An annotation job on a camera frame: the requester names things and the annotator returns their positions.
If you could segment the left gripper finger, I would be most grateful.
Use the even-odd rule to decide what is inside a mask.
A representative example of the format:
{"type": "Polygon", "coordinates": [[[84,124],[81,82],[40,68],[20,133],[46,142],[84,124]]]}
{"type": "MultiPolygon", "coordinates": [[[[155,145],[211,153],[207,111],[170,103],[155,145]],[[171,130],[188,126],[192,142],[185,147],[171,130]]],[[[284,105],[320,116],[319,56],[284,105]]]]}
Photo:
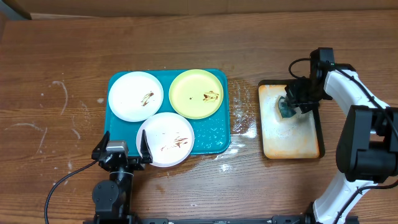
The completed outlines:
{"type": "Polygon", "coordinates": [[[100,159],[101,154],[106,150],[110,137],[110,132],[106,131],[102,140],[97,144],[91,153],[91,158],[95,161],[100,159]]]}
{"type": "Polygon", "coordinates": [[[149,147],[148,142],[147,142],[147,134],[146,134],[145,129],[142,130],[142,134],[141,134],[140,152],[142,154],[141,162],[143,164],[151,164],[151,163],[153,163],[153,156],[152,156],[152,153],[150,151],[150,147],[149,147]]]}

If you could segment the dark green sponge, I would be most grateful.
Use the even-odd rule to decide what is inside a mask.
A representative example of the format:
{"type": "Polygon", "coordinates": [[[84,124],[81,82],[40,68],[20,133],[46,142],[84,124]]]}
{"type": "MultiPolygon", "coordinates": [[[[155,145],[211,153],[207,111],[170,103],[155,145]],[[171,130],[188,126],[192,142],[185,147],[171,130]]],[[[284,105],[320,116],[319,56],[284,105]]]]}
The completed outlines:
{"type": "Polygon", "coordinates": [[[277,100],[277,108],[281,118],[291,118],[296,115],[296,111],[286,102],[284,96],[280,96],[277,100]]]}

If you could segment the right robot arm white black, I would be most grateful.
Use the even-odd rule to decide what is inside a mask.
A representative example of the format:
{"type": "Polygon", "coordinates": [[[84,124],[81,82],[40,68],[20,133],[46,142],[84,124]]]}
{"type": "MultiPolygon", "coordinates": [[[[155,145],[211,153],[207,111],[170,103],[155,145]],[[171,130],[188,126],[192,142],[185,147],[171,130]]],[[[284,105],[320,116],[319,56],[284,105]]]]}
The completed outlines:
{"type": "Polygon", "coordinates": [[[320,100],[335,100],[346,115],[336,148],[338,172],[302,223],[357,223],[349,211],[370,190],[387,190],[397,175],[397,108],[379,100],[350,64],[312,62],[310,77],[295,77],[285,88],[284,104],[307,113],[320,100]]]}

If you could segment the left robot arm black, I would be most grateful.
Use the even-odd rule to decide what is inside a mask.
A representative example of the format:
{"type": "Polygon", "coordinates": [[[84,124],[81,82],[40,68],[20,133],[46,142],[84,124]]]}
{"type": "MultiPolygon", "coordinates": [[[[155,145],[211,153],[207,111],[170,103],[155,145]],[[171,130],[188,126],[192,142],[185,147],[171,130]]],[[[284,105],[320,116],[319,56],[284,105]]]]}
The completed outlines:
{"type": "Polygon", "coordinates": [[[109,172],[109,179],[96,184],[92,199],[95,203],[94,223],[141,223],[131,211],[134,172],[144,170],[153,162],[146,132],[141,134],[141,155],[129,156],[126,141],[110,140],[107,131],[93,149],[91,158],[109,172]]]}

